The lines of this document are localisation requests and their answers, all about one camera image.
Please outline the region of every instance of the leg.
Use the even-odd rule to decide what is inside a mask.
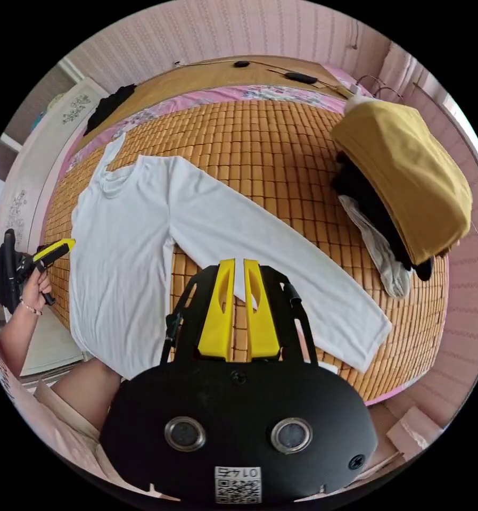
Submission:
[[[51,389],[99,431],[120,386],[120,375],[92,358],[62,376]]]

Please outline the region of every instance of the screw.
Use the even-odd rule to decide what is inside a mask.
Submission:
[[[243,383],[246,383],[246,375],[241,371],[232,371],[230,374],[230,379],[236,385],[242,385]]]
[[[350,462],[349,468],[351,470],[358,470],[365,463],[365,456],[363,454],[356,455]]]

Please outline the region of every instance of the person's arm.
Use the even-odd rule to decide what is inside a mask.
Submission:
[[[24,285],[22,299],[0,332],[0,355],[12,374],[19,378],[30,346],[38,316],[24,305],[42,310],[45,299],[42,293],[50,293],[51,284],[47,272],[42,274],[35,268]]]

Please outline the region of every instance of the camera lens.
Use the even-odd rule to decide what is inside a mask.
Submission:
[[[164,438],[174,449],[191,452],[204,445],[205,431],[195,419],[175,417],[164,427]]]
[[[273,447],[283,454],[303,450],[312,440],[312,429],[303,419],[290,417],[280,421],[271,431]]]

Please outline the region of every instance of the black clothing on bed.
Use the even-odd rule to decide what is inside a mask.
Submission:
[[[136,88],[135,84],[120,87],[111,96],[104,97],[99,101],[95,112],[88,119],[86,131],[83,136],[88,135],[93,129],[102,124],[127,98],[129,98]]]
[[[339,152],[336,160],[337,163],[342,164],[341,170],[331,181],[331,186],[337,194],[347,195],[358,203],[360,211],[386,238],[393,255],[403,264],[406,270],[409,271],[414,268],[420,280],[429,280],[432,275],[433,258],[427,259],[420,265],[413,265],[397,228],[369,180],[344,152]]]

